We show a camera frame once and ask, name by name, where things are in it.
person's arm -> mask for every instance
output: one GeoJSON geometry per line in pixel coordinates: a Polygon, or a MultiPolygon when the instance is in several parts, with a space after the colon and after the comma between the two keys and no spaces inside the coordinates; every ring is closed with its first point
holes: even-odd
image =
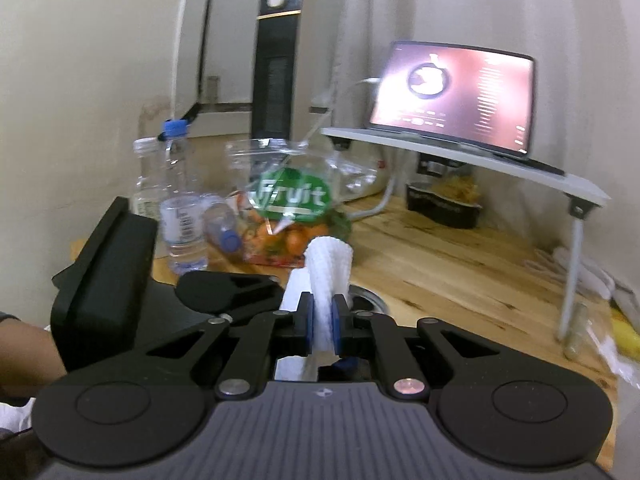
{"type": "Polygon", "coordinates": [[[0,396],[34,397],[66,374],[50,332],[0,316],[0,396]]]}

white pipe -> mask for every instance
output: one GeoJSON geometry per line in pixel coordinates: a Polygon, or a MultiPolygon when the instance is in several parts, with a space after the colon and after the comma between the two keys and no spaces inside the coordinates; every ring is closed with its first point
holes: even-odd
{"type": "Polygon", "coordinates": [[[184,25],[184,11],[187,6],[187,0],[180,0],[178,3],[178,15],[175,20],[174,35],[174,57],[171,67],[171,118],[175,119],[175,109],[177,107],[178,93],[178,59],[180,56],[180,38],[182,37],[182,26],[184,25]]]}
{"type": "Polygon", "coordinates": [[[349,213],[347,216],[349,220],[359,220],[360,218],[366,218],[369,216],[377,215],[378,213],[382,213],[389,203],[389,199],[396,188],[396,172],[394,171],[389,177],[389,182],[386,183],[385,194],[382,197],[380,203],[375,206],[373,209],[369,209],[367,211],[356,211],[353,213],[349,213]]]}
{"type": "Polygon", "coordinates": [[[389,199],[391,199],[391,195],[393,195],[396,190],[396,182],[398,181],[398,174],[401,174],[402,164],[404,163],[404,150],[396,150],[394,153],[394,164],[391,167],[391,175],[389,176],[389,182],[386,183],[385,193],[382,196],[382,200],[375,206],[373,209],[369,209],[367,211],[355,211],[353,213],[349,213],[347,216],[349,220],[359,220],[361,218],[367,218],[369,216],[374,216],[379,213],[382,213],[385,210],[386,205],[389,203],[389,199]]]}
{"type": "Polygon", "coordinates": [[[569,269],[564,286],[564,302],[560,313],[560,324],[558,326],[558,341],[563,341],[569,324],[574,314],[575,287],[578,284],[578,272],[580,271],[580,254],[582,252],[582,228],[583,222],[579,218],[574,218],[573,237],[571,243],[571,254],[569,256],[569,269]]]}

white curtain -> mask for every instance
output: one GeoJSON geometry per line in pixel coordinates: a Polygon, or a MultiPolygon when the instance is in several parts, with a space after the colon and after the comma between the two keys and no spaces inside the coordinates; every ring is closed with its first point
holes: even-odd
{"type": "MultiPolygon", "coordinates": [[[[614,275],[640,285],[640,190],[631,154],[640,152],[638,9],[640,0],[346,0],[334,97],[378,76],[393,40],[533,56],[530,156],[589,178],[612,196],[586,223],[586,249],[614,275]]],[[[340,100],[335,123],[365,124],[365,100],[365,89],[340,100]]],[[[493,172],[477,175],[494,222],[542,246],[568,238],[568,201],[558,192],[493,172]]]]}

metal screw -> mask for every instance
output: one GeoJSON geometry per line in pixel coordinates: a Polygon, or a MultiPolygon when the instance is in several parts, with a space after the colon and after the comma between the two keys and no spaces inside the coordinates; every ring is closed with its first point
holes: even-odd
{"type": "Polygon", "coordinates": [[[225,395],[242,395],[251,389],[251,385],[244,379],[226,379],[218,385],[218,389],[225,395]]]}
{"type": "Polygon", "coordinates": [[[424,390],[424,383],[413,378],[400,379],[394,383],[394,390],[403,395],[415,395],[424,390]]]}

green fruit label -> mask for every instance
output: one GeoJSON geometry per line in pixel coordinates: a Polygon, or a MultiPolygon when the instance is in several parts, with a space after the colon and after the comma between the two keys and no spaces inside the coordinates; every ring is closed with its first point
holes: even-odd
{"type": "Polygon", "coordinates": [[[256,211],[269,220],[313,222],[331,205],[324,180],[294,168],[263,173],[249,198],[256,211]]]}

